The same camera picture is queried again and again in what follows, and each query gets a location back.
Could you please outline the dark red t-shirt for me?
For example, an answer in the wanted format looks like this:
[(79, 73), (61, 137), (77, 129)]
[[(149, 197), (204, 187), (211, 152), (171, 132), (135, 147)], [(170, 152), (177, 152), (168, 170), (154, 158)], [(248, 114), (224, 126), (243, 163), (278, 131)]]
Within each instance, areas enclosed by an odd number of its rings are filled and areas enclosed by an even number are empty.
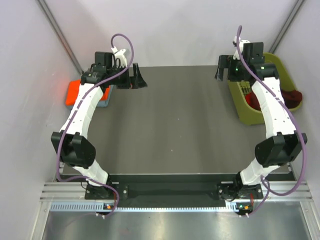
[[(288, 109), (296, 108), (303, 100), (302, 93), (297, 90), (292, 90), (292, 91), (281, 90), (281, 95)], [(261, 110), (259, 101), (253, 92), (250, 92), (249, 94), (247, 94), (245, 96), (245, 100), (251, 108), (258, 111)]]

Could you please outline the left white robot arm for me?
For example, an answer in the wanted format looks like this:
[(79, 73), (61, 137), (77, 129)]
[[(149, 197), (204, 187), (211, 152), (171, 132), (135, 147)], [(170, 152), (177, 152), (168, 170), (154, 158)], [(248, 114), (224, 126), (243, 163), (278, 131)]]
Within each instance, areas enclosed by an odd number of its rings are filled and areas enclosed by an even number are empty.
[(80, 79), (78, 94), (65, 124), (53, 132), (51, 142), (59, 163), (80, 173), (87, 182), (87, 193), (94, 199), (116, 196), (109, 174), (96, 160), (96, 148), (89, 142), (88, 130), (98, 103), (109, 87), (117, 89), (140, 89), (147, 87), (138, 64), (134, 63), (130, 75), (128, 50), (97, 51), (94, 63)]

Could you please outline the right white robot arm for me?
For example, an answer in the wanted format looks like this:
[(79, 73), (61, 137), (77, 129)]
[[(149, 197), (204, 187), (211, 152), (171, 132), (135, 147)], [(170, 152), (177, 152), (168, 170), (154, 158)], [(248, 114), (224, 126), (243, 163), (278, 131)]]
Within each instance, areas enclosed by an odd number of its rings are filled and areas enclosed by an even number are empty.
[(245, 198), (256, 191), (263, 179), (279, 167), (294, 161), (299, 154), (307, 160), (307, 136), (301, 132), (281, 93), (280, 74), (275, 63), (267, 61), (263, 42), (233, 40), (233, 55), (220, 55), (215, 78), (246, 81), (257, 99), (263, 116), (266, 137), (254, 149), (254, 159), (238, 172), (231, 187), (232, 198)]

